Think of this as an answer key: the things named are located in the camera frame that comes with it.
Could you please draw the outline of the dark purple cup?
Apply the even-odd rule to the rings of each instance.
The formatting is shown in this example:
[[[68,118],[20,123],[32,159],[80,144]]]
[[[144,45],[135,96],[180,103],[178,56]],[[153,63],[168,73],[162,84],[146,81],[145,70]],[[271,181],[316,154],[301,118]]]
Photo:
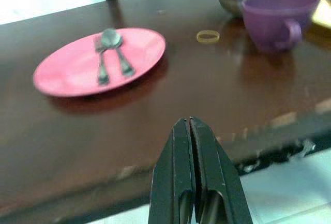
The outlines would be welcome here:
[[[319,2],[320,0],[244,0],[244,25],[260,51],[290,50],[302,40]]]

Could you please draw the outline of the yellow dish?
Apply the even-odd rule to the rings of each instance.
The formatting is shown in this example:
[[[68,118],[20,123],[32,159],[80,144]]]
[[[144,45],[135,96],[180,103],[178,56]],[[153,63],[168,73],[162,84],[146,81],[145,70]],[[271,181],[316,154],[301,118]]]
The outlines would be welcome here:
[[[331,0],[320,0],[312,16],[312,22],[319,26],[331,29]]]

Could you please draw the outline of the metal fork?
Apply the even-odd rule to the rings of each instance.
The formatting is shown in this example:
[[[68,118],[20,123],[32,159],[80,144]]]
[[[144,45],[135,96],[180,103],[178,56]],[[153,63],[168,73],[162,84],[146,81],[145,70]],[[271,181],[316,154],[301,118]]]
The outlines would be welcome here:
[[[95,52],[98,54],[99,57],[99,66],[98,66],[98,84],[99,85],[107,85],[109,84],[109,74],[106,68],[106,64],[104,61],[103,53],[105,48],[101,44],[100,36],[94,37],[94,47]]]

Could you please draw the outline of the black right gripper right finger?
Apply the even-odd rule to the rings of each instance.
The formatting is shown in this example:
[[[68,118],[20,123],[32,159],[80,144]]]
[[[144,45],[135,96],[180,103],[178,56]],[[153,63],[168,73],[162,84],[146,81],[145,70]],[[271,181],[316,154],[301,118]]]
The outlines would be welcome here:
[[[238,172],[212,129],[190,118],[198,224],[250,224],[250,212]]]

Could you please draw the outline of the tan rubber band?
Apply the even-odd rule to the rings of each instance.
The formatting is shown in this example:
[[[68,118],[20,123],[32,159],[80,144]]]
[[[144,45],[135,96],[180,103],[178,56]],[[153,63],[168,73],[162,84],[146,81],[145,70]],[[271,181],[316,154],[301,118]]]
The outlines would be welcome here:
[[[202,30],[196,34],[196,39],[202,44],[213,44],[219,41],[220,33],[214,30]]]

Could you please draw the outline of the pink plate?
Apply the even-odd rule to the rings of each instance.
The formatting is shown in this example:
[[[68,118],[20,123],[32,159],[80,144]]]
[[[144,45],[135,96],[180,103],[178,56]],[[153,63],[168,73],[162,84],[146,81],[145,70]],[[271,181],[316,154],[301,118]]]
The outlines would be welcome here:
[[[118,28],[116,32],[123,39],[121,52],[135,70],[133,76],[124,76],[116,51],[107,50],[104,62],[110,82],[99,85],[99,55],[94,46],[99,34],[96,33],[73,41],[46,57],[34,71],[34,87],[56,97],[103,93],[141,78],[161,60],[166,40],[159,32],[139,27]]]

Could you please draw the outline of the dark wooden table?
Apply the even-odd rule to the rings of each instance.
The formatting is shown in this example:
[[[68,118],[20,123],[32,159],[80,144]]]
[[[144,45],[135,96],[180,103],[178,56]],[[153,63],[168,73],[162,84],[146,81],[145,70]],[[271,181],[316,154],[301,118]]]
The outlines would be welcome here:
[[[130,85],[79,98],[33,85],[52,52],[107,27],[158,31],[160,62]],[[217,43],[197,42],[202,30]],[[206,121],[233,161],[287,145],[238,140],[274,119],[331,109],[331,30],[261,54],[218,0],[114,0],[0,25],[0,224],[99,219],[149,200],[173,124]]]

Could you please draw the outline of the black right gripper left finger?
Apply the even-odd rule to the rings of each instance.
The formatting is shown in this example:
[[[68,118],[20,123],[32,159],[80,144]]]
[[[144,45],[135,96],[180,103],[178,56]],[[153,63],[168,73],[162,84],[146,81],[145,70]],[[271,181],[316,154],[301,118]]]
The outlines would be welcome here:
[[[173,125],[153,170],[148,224],[190,224],[194,201],[190,127],[181,118]]]

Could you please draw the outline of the metal spoon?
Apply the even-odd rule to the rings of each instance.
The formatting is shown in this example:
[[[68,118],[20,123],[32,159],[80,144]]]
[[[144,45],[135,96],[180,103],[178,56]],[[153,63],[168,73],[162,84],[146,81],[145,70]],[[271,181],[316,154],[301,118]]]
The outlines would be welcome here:
[[[115,29],[107,28],[101,34],[101,47],[103,50],[114,50],[118,56],[122,75],[132,77],[136,71],[122,53],[122,43],[123,38]]]

